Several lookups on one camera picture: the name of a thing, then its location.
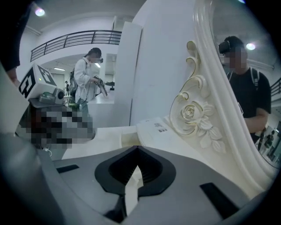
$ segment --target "sticker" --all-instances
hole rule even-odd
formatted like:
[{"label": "sticker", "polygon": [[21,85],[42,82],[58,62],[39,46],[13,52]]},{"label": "sticker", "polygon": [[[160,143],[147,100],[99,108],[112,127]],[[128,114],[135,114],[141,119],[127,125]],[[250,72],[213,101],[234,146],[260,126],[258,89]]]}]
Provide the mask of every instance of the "sticker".
[{"label": "sticker", "polygon": [[25,78],[21,82],[20,86],[18,87],[19,91],[21,94],[27,98],[31,90],[33,89],[35,85],[35,77],[34,77],[34,72],[33,68],[31,68],[28,73],[26,74]]},{"label": "sticker", "polygon": [[164,129],[159,129],[158,131],[159,131],[160,133],[162,133],[162,132],[167,131],[167,129],[166,129],[166,128],[164,128]]},{"label": "sticker", "polygon": [[44,81],[47,83],[47,84],[51,84],[51,85],[54,85],[54,86],[57,86],[56,83],[54,82],[53,80],[53,77],[51,76],[50,72],[40,66],[38,66],[39,68],[39,71],[44,79]]},{"label": "sticker", "polygon": [[155,126],[155,127],[163,127],[163,126],[162,126],[161,124],[159,124],[159,123],[155,123],[154,126]]}]

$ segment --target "white scroll ornament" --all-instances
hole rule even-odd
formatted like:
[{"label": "white scroll ornament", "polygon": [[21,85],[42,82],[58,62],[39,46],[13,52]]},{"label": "white scroll ornament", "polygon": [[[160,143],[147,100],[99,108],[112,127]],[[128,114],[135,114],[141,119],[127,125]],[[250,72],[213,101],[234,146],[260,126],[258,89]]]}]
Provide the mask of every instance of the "white scroll ornament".
[{"label": "white scroll ornament", "polygon": [[173,101],[169,115],[172,127],[180,135],[202,137],[202,148],[212,146],[215,151],[225,153],[222,134],[209,120],[215,107],[206,101],[210,91],[204,76],[197,74],[201,60],[193,41],[187,43],[187,50],[194,56],[187,58],[194,70]]}]

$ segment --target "person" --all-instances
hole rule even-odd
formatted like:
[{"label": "person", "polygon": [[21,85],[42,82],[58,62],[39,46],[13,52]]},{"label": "person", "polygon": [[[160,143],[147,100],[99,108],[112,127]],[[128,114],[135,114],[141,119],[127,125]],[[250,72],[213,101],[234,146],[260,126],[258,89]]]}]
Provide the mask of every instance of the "person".
[{"label": "person", "polygon": [[102,61],[101,50],[94,47],[75,65],[74,79],[78,86],[75,102],[81,105],[84,113],[88,113],[87,103],[95,98],[97,91],[95,82],[99,82],[99,79],[93,78],[91,64],[102,63]]},{"label": "person", "polygon": [[1,13],[0,16],[2,28],[5,30],[5,35],[1,37],[3,45],[0,51],[0,62],[11,81],[17,87],[20,85],[16,73],[16,68],[20,65],[19,46],[33,2],[33,0],[19,1],[17,6],[14,7],[13,1],[7,1],[5,2],[5,7],[13,8],[14,16],[9,19],[9,23],[4,22],[7,19],[4,13]]},{"label": "person", "polygon": [[273,140],[274,140],[274,137],[273,135],[275,134],[275,131],[272,131],[271,134],[267,135],[267,139],[264,143],[264,146],[268,149],[272,146],[272,143],[273,143]]},{"label": "person", "polygon": [[65,90],[66,90],[66,92],[67,92],[67,96],[69,96],[69,84],[68,84],[67,81],[66,81],[65,83],[66,83]]},{"label": "person", "polygon": [[264,139],[264,133],[266,132],[266,128],[263,129],[262,133],[260,134],[259,137],[259,144],[258,144],[258,150],[260,150],[260,147],[262,146],[263,143],[263,139]]},{"label": "person", "polygon": [[236,36],[227,37],[219,44],[219,51],[232,72],[227,74],[235,97],[254,143],[259,139],[256,132],[262,131],[271,113],[271,93],[268,79],[247,64],[247,51]]}]

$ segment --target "white jacket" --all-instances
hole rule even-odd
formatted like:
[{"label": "white jacket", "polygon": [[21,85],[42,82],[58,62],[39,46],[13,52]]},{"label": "white jacket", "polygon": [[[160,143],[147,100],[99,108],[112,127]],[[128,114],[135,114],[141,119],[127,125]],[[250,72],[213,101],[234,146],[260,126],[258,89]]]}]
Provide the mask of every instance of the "white jacket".
[{"label": "white jacket", "polygon": [[94,77],[91,64],[88,59],[83,57],[76,63],[74,68],[74,79],[78,85],[75,94],[76,103],[89,102],[95,98],[97,86],[90,83],[91,77]]}]

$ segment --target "cable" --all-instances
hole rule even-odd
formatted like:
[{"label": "cable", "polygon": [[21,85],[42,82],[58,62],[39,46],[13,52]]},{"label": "cable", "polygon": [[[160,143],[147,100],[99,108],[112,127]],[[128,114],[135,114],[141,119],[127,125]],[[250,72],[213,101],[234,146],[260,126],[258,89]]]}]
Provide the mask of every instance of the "cable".
[{"label": "cable", "polygon": [[49,150],[49,148],[43,148],[42,150],[45,152],[50,152],[51,153],[50,157],[52,157],[53,153]]}]

